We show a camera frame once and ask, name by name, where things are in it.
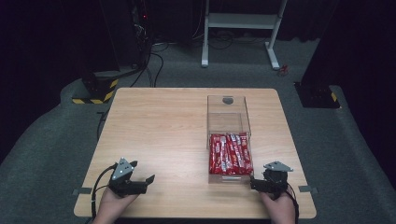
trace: red snack wrapper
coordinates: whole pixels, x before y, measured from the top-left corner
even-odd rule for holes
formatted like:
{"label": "red snack wrapper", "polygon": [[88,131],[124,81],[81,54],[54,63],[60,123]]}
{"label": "red snack wrapper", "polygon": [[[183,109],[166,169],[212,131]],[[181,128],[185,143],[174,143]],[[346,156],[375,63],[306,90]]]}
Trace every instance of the red snack wrapper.
{"label": "red snack wrapper", "polygon": [[239,164],[235,153],[235,148],[237,149],[237,146],[233,141],[235,137],[233,134],[227,134],[226,138],[227,138],[227,146],[229,149],[229,157],[230,157],[233,173],[239,175]]}
{"label": "red snack wrapper", "polygon": [[246,174],[250,174],[253,171],[253,167],[251,164],[250,153],[248,151],[248,137],[245,133],[241,133],[241,148],[242,148],[242,155],[244,157]]}
{"label": "red snack wrapper", "polygon": [[240,174],[245,174],[247,172],[247,169],[246,169],[244,157],[242,155],[242,141],[241,141],[241,137],[236,134],[235,138],[236,138],[235,154],[236,154],[236,158],[238,159],[239,173]]}
{"label": "red snack wrapper", "polygon": [[220,147],[221,171],[224,175],[226,175],[227,174],[228,153],[227,153],[225,136],[222,136],[220,138],[220,142],[221,142],[221,147]]}
{"label": "red snack wrapper", "polygon": [[220,135],[212,134],[210,136],[210,158],[209,158],[210,174],[222,174],[221,155],[220,155]]}

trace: wooden table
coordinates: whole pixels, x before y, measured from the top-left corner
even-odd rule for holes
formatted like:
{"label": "wooden table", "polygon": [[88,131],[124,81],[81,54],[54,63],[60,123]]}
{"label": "wooden table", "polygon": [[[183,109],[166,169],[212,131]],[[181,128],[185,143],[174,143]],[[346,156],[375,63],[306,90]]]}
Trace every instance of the wooden table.
{"label": "wooden table", "polygon": [[[92,188],[99,174],[124,157],[138,161],[132,180],[155,180],[123,217],[268,218],[249,185],[208,184],[207,95],[246,96],[255,177],[263,179],[263,165],[272,161],[293,168],[288,181],[300,218],[314,217],[311,194],[298,189],[307,183],[282,105],[270,89],[118,89],[82,187]],[[75,214],[91,216],[91,195],[79,194]]]}

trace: gray carpet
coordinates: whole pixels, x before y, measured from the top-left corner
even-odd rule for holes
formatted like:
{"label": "gray carpet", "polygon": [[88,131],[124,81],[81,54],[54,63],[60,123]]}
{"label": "gray carpet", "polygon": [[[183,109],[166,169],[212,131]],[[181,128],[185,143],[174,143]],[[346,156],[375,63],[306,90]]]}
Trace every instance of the gray carpet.
{"label": "gray carpet", "polygon": [[[229,87],[276,89],[318,215],[300,223],[396,223],[396,194],[378,166],[351,116],[339,87],[331,86],[342,108],[303,108],[293,87],[300,81],[318,41],[276,41],[276,56],[290,68],[285,77],[270,67],[262,42],[233,43],[209,49],[209,67],[201,67],[201,48],[159,45],[164,60],[157,87]],[[226,43],[212,41],[220,48]],[[161,65],[151,56],[155,75]],[[129,87],[137,75],[123,77]],[[136,87],[148,87],[144,73]],[[75,217],[77,196],[97,142],[100,115],[107,105],[73,105],[83,90],[80,80],[66,86],[61,103],[36,120],[21,136],[0,167],[0,223],[84,223]]]}

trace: black base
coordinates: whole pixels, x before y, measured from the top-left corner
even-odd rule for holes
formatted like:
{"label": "black base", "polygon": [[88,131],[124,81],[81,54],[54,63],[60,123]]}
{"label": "black base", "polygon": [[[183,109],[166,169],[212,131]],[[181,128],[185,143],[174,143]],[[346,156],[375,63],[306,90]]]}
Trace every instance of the black base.
{"label": "black base", "polygon": [[117,83],[117,79],[97,79],[92,87],[87,87],[86,84],[83,91],[75,93],[72,98],[73,103],[78,105],[106,104],[112,97]]}
{"label": "black base", "polygon": [[337,97],[330,90],[326,88],[313,88],[310,86],[301,85],[300,82],[295,82],[294,87],[300,96],[303,107],[310,108],[340,108]]}

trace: yellow and black warning tape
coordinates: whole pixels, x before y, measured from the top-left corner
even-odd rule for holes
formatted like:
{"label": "yellow and black warning tape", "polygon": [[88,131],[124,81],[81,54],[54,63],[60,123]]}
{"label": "yellow and black warning tape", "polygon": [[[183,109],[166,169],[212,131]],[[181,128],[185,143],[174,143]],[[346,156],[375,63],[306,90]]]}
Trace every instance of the yellow and black warning tape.
{"label": "yellow and black warning tape", "polygon": [[113,80],[108,89],[102,93],[102,97],[100,98],[73,98],[73,103],[77,105],[85,105],[85,104],[106,104],[110,101],[111,97],[114,94],[114,90],[116,89],[117,83],[119,82],[118,79]]}

